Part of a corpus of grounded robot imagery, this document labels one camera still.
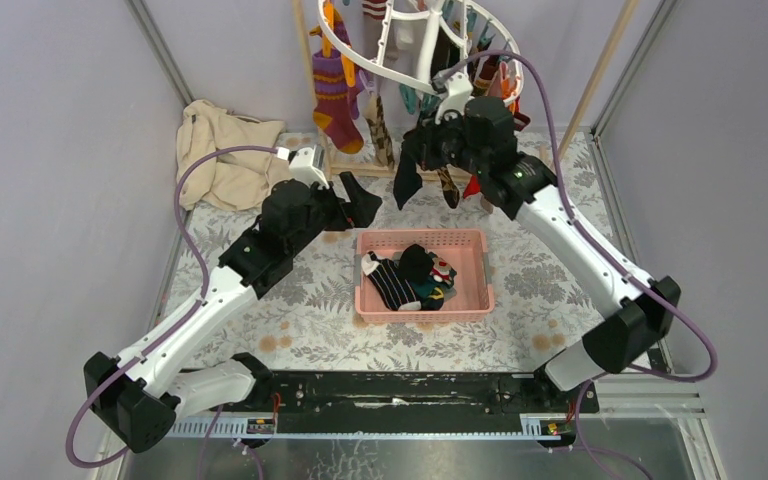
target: metal frame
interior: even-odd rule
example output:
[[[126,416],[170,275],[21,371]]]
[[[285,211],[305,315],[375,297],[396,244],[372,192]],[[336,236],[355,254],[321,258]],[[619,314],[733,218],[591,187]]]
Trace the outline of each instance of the metal frame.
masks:
[[[610,123],[611,117],[616,111],[620,100],[622,100],[626,90],[628,90],[629,85],[631,85],[631,82],[634,80],[635,74],[640,69],[646,56],[649,54],[649,50],[651,50],[652,46],[655,44],[658,35],[664,29],[668,20],[672,18],[673,11],[675,11],[675,8],[679,3],[681,3],[681,1],[682,0],[660,1],[658,9],[655,11],[655,14],[649,21],[649,25],[644,31],[643,37],[638,42],[637,47],[634,49],[634,53],[631,55],[631,59],[625,66],[625,69],[623,69],[619,81],[617,81],[614,90],[608,97],[608,101],[605,103],[605,107],[602,109],[602,112],[599,113],[599,116],[593,123],[593,128],[591,131],[593,136],[598,138],[605,133],[605,129]]]
[[[634,73],[640,67],[646,54],[655,41],[655,37],[663,29],[670,13],[680,0],[662,0],[658,11],[650,23],[644,38],[635,50],[632,60],[623,72],[623,75],[614,89],[603,112],[590,133],[593,138],[590,141],[590,149],[596,173],[602,192],[605,197],[606,208],[614,227],[618,248],[635,263],[639,258],[634,241],[629,234],[622,204],[616,194],[613,177],[605,159],[599,136],[605,131],[611,116],[620,102],[628,85],[633,79]],[[134,20],[143,32],[155,57],[164,73],[176,91],[176,95],[182,105],[189,104],[193,97],[180,70],[178,69],[169,49],[163,40],[160,31],[154,23],[151,14],[143,0],[125,0],[129,10],[134,15]],[[171,279],[174,276],[175,267],[180,257],[181,238],[177,236],[170,261],[164,274],[162,290],[158,296],[156,314],[160,315],[163,308],[162,300],[168,294]],[[672,365],[665,345],[662,346],[668,365]],[[693,470],[697,478],[725,479],[723,466],[714,445],[710,433],[708,421],[705,418],[705,410],[699,399],[695,386],[668,382],[641,374],[622,374],[607,377],[596,382],[596,390],[600,398],[602,411],[599,414],[585,414],[583,418],[674,418],[685,442],[685,449],[690,457]],[[534,415],[534,418],[554,418],[552,415]],[[124,445],[112,434],[106,432],[98,448],[97,457],[103,458],[120,450]],[[111,464],[93,470],[87,477],[89,480],[123,480],[127,473],[126,466],[132,455]]]
[[[151,51],[154,53],[155,58],[157,58],[157,63],[160,64],[160,68],[163,69],[163,73],[166,74],[166,78],[172,84],[175,94],[178,95],[178,100],[181,101],[183,106],[189,105],[194,100],[193,93],[184,80],[178,64],[172,58],[169,47],[166,45],[163,35],[160,34],[157,24],[154,23],[154,18],[152,18],[145,2],[143,0],[125,0],[125,5],[128,6],[128,10],[134,16],[134,21],[137,22],[137,26],[143,32]]]

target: striped sock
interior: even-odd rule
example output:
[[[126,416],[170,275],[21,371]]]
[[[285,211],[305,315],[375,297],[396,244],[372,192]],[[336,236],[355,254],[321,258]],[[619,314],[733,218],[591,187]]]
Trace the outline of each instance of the striped sock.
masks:
[[[369,252],[361,259],[361,269],[387,308],[390,310],[419,310],[422,302],[407,280],[396,273],[396,264],[389,258],[379,259]]]
[[[387,11],[387,0],[363,0],[363,55],[366,58],[375,58],[378,55],[378,41],[384,28],[381,22]],[[393,25],[387,36],[387,59],[395,60],[399,52],[396,50],[396,36],[393,34]]]

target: sock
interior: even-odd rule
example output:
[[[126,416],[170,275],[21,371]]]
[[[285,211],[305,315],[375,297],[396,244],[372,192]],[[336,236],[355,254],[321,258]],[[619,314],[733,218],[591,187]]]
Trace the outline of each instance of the sock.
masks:
[[[434,261],[434,266],[431,267],[430,279],[442,284],[445,288],[452,288],[455,286],[455,275],[458,272],[452,268],[452,265],[438,257],[434,252],[428,252],[428,255]]]
[[[359,152],[363,148],[363,137],[352,121],[352,106],[357,112],[356,90],[350,91],[346,84],[340,54],[335,50],[331,50],[330,58],[322,51],[313,54],[313,79],[316,91],[313,121],[338,150],[350,154]]]
[[[499,69],[499,56],[494,55],[484,61],[481,66],[481,70],[478,72],[478,78],[473,82],[472,94],[473,96],[480,97],[487,93],[487,89],[490,88],[490,83],[493,81],[493,77],[496,76],[496,71]]]
[[[393,178],[393,198],[399,210],[422,188],[422,177],[416,171],[417,161],[422,158],[427,145],[422,137],[414,130],[406,133],[402,142],[399,166]]]
[[[493,43],[493,37],[479,39],[478,44],[472,47],[472,51],[470,51],[469,54],[472,55],[474,53],[483,52],[490,48],[491,43]],[[478,70],[478,63],[480,61],[481,59],[473,60],[466,66],[467,75],[469,75],[470,80],[473,82],[475,81],[475,72]]]
[[[440,185],[443,187],[443,198],[446,199],[446,204],[449,208],[457,208],[458,202],[461,199],[461,192],[458,190],[458,186],[455,185],[452,180],[452,174],[449,173],[449,169],[443,167],[437,170],[437,176],[440,177]]]
[[[464,198],[469,198],[476,193],[481,193],[481,185],[478,183],[478,177],[473,175],[464,189]]]
[[[446,301],[446,294],[440,287],[434,287],[431,293],[422,301],[423,310],[440,310]]]
[[[369,102],[363,109],[363,117],[369,125],[369,133],[372,144],[375,145],[373,161],[376,165],[387,167],[392,172],[396,166],[393,158],[393,140],[384,123],[384,107],[381,105],[381,96],[377,93],[370,94]]]
[[[399,257],[399,276],[409,282],[422,283],[431,273],[434,260],[421,245],[413,244]]]
[[[407,280],[396,273],[396,264],[389,258],[379,259],[369,252],[361,258],[361,270],[366,275],[384,304],[390,310],[419,310],[422,303]]]
[[[384,12],[387,11],[387,0],[363,0],[363,55],[366,58],[375,58],[378,56],[378,41],[381,40],[381,32],[384,26]],[[396,36],[393,35],[395,25],[390,24],[390,34],[387,35],[387,51],[384,57],[387,60],[395,61],[399,58],[399,51],[396,49]]]

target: beige towel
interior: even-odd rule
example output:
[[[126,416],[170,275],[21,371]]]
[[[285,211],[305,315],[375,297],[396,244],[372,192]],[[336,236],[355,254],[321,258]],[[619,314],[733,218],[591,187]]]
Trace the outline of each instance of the beige towel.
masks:
[[[178,180],[190,165],[209,153],[238,145],[273,147],[283,130],[284,122],[238,117],[207,100],[196,100],[184,109],[184,121],[178,129]],[[268,153],[220,155],[190,175],[181,190],[181,206],[192,210],[204,200],[228,211],[257,207],[273,185],[290,178],[287,162]]]

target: white floral mat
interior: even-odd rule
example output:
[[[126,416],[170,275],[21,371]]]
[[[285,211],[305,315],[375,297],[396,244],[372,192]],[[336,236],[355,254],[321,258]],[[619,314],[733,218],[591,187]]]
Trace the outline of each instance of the white floral mat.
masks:
[[[314,141],[314,135],[292,133],[282,135],[279,144],[298,148]],[[519,134],[520,150],[532,155],[546,142],[543,134]],[[353,160],[368,162],[371,155],[367,145]],[[610,238],[583,134],[575,136],[563,167],[571,197]],[[549,248],[498,209],[488,215],[478,196],[451,210],[440,185],[428,183],[400,212],[392,197],[392,179],[359,181],[384,199],[371,228],[482,229],[490,249],[495,310],[478,323],[368,325],[354,310],[356,233],[323,233],[296,258],[284,280],[255,308],[233,314],[187,367],[210,366],[235,353],[251,352],[272,369],[531,371],[601,320]],[[196,206],[190,231],[211,266],[251,224],[255,210],[223,212],[204,202]],[[200,281],[193,255],[183,252],[167,307],[180,304]]]

